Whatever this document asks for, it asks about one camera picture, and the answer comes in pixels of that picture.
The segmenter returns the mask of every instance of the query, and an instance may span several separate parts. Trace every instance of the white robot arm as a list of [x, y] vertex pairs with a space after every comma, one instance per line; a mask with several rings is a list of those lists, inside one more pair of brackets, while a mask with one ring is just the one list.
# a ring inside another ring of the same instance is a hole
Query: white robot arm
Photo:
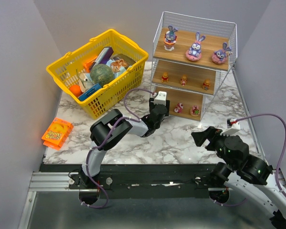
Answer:
[[115, 129], [112, 131], [111, 136], [105, 141], [111, 127], [115, 125], [118, 119], [123, 117], [118, 109], [114, 109], [99, 121], [94, 123], [91, 128], [91, 147], [92, 152], [89, 156], [88, 166], [86, 163], [82, 164], [82, 171], [86, 176], [87, 167], [91, 177], [96, 176], [100, 172], [101, 163], [105, 157], [106, 152], [113, 148], [126, 134], [133, 134], [139, 137], [148, 137], [153, 134], [156, 129], [160, 128], [160, 124], [165, 116], [169, 113], [169, 101], [166, 100], [166, 92], [159, 92], [157, 96], [150, 99], [150, 113], [145, 115], [140, 120], [133, 120], [124, 117]]
[[197, 146], [209, 140], [205, 148], [216, 151], [226, 162], [217, 163], [210, 173], [210, 183], [232, 188], [259, 206], [277, 229], [286, 229], [286, 189], [282, 187], [280, 191], [272, 166], [249, 154], [249, 146], [239, 136], [227, 135], [240, 129], [233, 125], [225, 131], [210, 126], [203, 132], [192, 133]]

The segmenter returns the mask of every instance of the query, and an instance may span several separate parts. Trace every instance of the toy figure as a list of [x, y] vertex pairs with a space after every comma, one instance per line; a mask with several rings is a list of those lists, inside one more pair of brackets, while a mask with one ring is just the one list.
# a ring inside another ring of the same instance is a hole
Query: toy figure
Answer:
[[172, 51], [174, 50], [174, 44], [176, 43], [177, 40], [175, 32], [177, 32], [178, 29], [174, 28], [172, 25], [169, 25], [168, 29], [169, 31], [167, 31], [164, 36], [164, 48], [167, 51]]
[[205, 90], [209, 90], [210, 85], [211, 85], [210, 80], [205, 80], [204, 84], [202, 85], [202, 88]]
[[162, 74], [162, 82], [164, 82], [164, 81], [168, 82], [168, 73]]
[[190, 110], [191, 116], [197, 117], [200, 114], [199, 107], [197, 105], [194, 105]]
[[174, 111], [175, 111], [176, 113], [181, 113], [182, 110], [183, 110], [183, 104], [182, 104], [182, 103], [178, 103], [178, 104], [176, 105]]
[[227, 42], [224, 42], [223, 49], [214, 51], [212, 55], [212, 61], [216, 64], [223, 64], [227, 60], [227, 57], [232, 54], [231, 52], [226, 54], [228, 51], [232, 51], [232, 48], [228, 46]]
[[200, 37], [200, 32], [196, 33], [196, 41], [192, 44], [185, 56], [189, 61], [198, 61], [201, 58], [201, 42], [205, 40], [205, 36]]
[[187, 82], [187, 76], [183, 75], [180, 79], [180, 83], [182, 86], [184, 86], [184, 85], [186, 85], [186, 82]]

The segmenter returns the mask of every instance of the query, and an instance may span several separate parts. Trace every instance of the marble table surface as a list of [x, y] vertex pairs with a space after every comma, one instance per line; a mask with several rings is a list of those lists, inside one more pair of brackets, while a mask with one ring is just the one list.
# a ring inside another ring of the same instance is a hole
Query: marble table surface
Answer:
[[[150, 89], [151, 62], [146, 62], [141, 88]], [[140, 117], [148, 113], [149, 94], [143, 91], [129, 95], [127, 104]], [[113, 108], [118, 108], [124, 115], [130, 116], [120, 101]], [[45, 164], [81, 164], [85, 161], [90, 146], [90, 127], [95, 122], [66, 93], [62, 92], [58, 107], [58, 118], [73, 123], [66, 142], [60, 150], [48, 148], [45, 152]], [[235, 80], [228, 74], [219, 92], [206, 110], [202, 120], [194, 121], [169, 116], [164, 119], [160, 129], [147, 138], [126, 135], [114, 148], [109, 150], [103, 164], [192, 164], [217, 163], [222, 161], [215, 152], [206, 151], [204, 147], [196, 147], [191, 137], [193, 131], [203, 131], [212, 125], [226, 128], [229, 117], [244, 117], [244, 107]], [[247, 121], [241, 122], [242, 130], [238, 135], [249, 145], [250, 153], [257, 153]]]

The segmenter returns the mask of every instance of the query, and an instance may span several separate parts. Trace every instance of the pink figurine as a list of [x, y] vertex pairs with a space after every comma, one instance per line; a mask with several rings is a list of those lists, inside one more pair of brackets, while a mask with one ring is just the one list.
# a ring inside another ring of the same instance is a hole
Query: pink figurine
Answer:
[[205, 36], [200, 37], [200, 32], [196, 33], [196, 41], [192, 44], [185, 56], [189, 61], [198, 61], [201, 59], [201, 42], [205, 40]]
[[178, 103], [178, 104], [176, 105], [176, 108], [174, 109], [174, 111], [175, 111], [176, 113], [181, 113], [182, 110], [183, 110], [183, 104], [182, 104], [182, 103]]
[[229, 55], [231, 55], [231, 52], [229, 54], [226, 54], [226, 52], [232, 51], [232, 48], [228, 46], [227, 42], [223, 43], [223, 49], [214, 51], [212, 55], [212, 61], [216, 64], [223, 64]]
[[194, 105], [190, 110], [191, 116], [197, 117], [200, 114], [199, 107], [197, 105]]
[[186, 82], [187, 82], [187, 76], [183, 75], [180, 79], [180, 83], [182, 86], [184, 86], [184, 85], [186, 85]]

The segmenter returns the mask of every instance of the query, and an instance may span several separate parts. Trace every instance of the pink bunny toy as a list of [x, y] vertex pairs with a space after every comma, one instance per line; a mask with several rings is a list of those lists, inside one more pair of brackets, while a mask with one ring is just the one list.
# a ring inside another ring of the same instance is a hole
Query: pink bunny toy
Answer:
[[198, 61], [201, 55], [201, 42], [205, 40], [205, 36], [200, 37], [200, 32], [196, 33], [196, 41], [192, 44], [185, 56], [189, 61]]
[[231, 55], [232, 48], [228, 46], [227, 42], [223, 43], [223, 48], [217, 51], [214, 51], [212, 55], [212, 61], [216, 64], [223, 64], [227, 60], [227, 57]]

